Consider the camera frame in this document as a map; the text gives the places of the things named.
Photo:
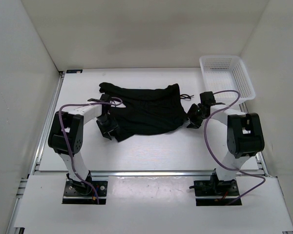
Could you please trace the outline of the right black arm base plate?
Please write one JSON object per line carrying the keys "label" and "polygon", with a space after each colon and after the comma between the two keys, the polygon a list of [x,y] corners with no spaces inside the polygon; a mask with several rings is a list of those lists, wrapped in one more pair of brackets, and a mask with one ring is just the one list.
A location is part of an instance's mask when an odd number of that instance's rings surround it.
{"label": "right black arm base plate", "polygon": [[194,190],[196,206],[242,206],[236,180],[217,185],[211,180],[195,180],[189,189]]}

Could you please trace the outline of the black shorts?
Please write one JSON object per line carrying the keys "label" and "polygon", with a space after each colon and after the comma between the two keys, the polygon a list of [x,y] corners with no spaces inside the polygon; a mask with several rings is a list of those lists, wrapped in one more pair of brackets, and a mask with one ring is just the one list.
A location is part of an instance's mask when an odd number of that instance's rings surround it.
{"label": "black shorts", "polygon": [[99,84],[100,93],[120,98],[125,105],[111,107],[110,114],[118,124],[111,136],[118,142],[134,135],[159,135],[175,131],[187,121],[181,104],[179,85],[165,89],[127,89],[112,83]]}

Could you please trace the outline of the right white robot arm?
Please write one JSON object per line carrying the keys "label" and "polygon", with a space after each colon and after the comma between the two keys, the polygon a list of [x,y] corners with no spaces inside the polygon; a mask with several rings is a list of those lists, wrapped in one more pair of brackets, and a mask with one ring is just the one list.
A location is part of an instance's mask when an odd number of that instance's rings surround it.
{"label": "right white robot arm", "polygon": [[[218,166],[209,180],[196,181],[192,188],[203,195],[237,195],[236,174],[251,157],[263,151],[264,137],[259,115],[247,114],[223,103],[193,104],[188,110],[188,128],[198,129],[204,124],[204,140],[208,151]],[[210,119],[227,127],[227,153],[222,161],[213,154],[207,138]]]}

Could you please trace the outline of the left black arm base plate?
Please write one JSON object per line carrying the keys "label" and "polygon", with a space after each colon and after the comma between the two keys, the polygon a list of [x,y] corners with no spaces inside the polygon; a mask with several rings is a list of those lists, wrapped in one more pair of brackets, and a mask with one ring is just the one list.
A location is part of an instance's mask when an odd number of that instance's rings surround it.
{"label": "left black arm base plate", "polygon": [[80,187],[74,185],[67,179],[63,191],[62,204],[105,205],[108,181],[93,180],[91,181],[91,184],[95,188],[99,199],[97,199],[90,186],[86,185]]}

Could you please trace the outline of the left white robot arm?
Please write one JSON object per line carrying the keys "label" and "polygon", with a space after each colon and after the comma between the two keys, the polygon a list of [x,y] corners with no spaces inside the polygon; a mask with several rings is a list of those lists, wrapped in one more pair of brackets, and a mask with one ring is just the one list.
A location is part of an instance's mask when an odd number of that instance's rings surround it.
{"label": "left white robot arm", "polygon": [[102,95],[100,99],[91,98],[82,104],[65,104],[54,114],[48,146],[63,160],[68,171],[67,180],[82,196],[91,195],[99,200],[99,189],[94,185],[81,154],[84,126],[95,119],[102,136],[111,139],[119,132],[119,125],[110,109],[122,103],[118,97]]}

